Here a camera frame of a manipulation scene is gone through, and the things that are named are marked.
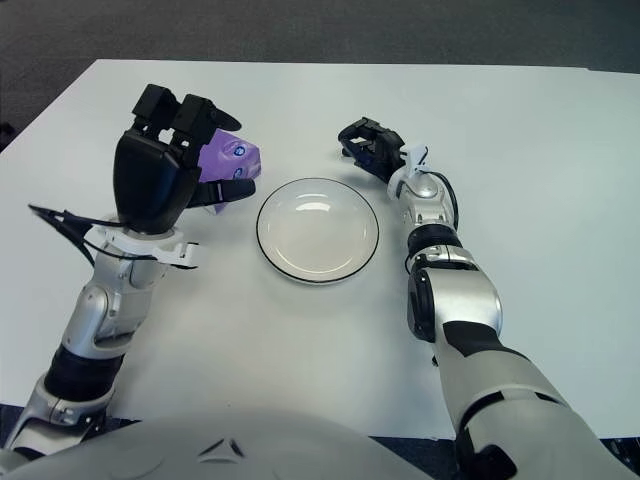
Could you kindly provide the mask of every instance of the purple toy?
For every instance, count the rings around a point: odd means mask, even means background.
[[[200,150],[198,165],[202,168],[200,182],[256,178],[261,170],[260,150],[229,132],[216,130],[211,143],[204,145]],[[219,203],[208,210],[220,213],[226,205]]]

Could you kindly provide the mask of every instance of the plate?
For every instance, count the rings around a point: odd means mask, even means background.
[[[378,219],[344,183],[303,178],[274,191],[256,223],[258,244],[285,275],[331,283],[361,270],[378,246]]]

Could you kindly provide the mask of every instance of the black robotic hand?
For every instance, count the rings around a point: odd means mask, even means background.
[[[169,230],[185,208],[239,200],[255,192],[253,180],[199,184],[198,157],[217,128],[241,128],[206,98],[187,95],[179,103],[168,88],[147,85],[133,109],[133,126],[116,148],[113,190],[118,217],[145,234]],[[169,144],[158,139],[173,129]]]

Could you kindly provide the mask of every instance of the white tabletop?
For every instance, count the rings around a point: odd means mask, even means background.
[[[113,413],[273,406],[366,434],[451,437],[431,351],[406,326],[405,239],[374,177],[340,158],[362,115],[424,141],[461,205],[460,236],[504,305],[504,343],[595,432],[640,434],[640,77],[582,69],[100,60],[0,156],[0,401],[24,404],[91,270],[28,202],[115,210],[116,143],[147,83],[211,98],[260,146],[254,197],[178,223],[201,268],[158,287]],[[356,188],[381,239],[341,284],[294,283],[255,238],[264,199],[299,177]]]

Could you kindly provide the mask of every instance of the silver robot arm segment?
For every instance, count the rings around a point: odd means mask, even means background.
[[[424,161],[416,171],[408,160],[388,193],[408,236],[409,326],[433,345],[461,468],[494,480],[636,478],[538,368],[498,340],[500,298],[458,239],[448,190]]]

